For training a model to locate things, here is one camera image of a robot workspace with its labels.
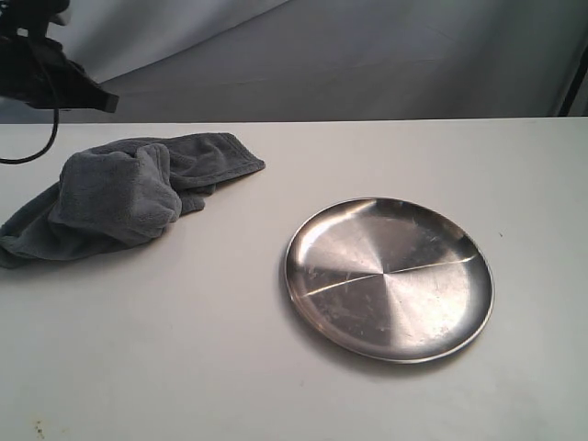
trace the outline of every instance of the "tabletop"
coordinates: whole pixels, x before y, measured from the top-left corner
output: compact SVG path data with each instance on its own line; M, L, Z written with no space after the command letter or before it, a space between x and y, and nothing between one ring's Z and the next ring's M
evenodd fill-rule
M1 155L49 131L0 126ZM588 119L64 125L47 156L2 167L0 221L76 151L203 131L267 169L147 246L0 270L1 439L585 438ZM478 244L496 298L473 345L397 366L300 321L288 240L359 197L423 205Z

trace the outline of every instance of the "towel fold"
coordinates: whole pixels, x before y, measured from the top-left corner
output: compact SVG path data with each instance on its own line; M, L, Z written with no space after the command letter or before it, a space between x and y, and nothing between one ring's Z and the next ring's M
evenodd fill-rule
M265 166L229 133L135 138L76 153L57 184L0 228L0 267L148 243L203 209L218 183Z

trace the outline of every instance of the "stainless steel plate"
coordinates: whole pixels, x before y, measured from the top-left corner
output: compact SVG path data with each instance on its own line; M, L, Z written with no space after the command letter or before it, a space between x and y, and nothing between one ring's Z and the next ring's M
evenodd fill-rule
M476 244L440 214L396 199L354 199L316 214L292 238L285 271L311 326L397 363L458 351L492 310L492 276Z

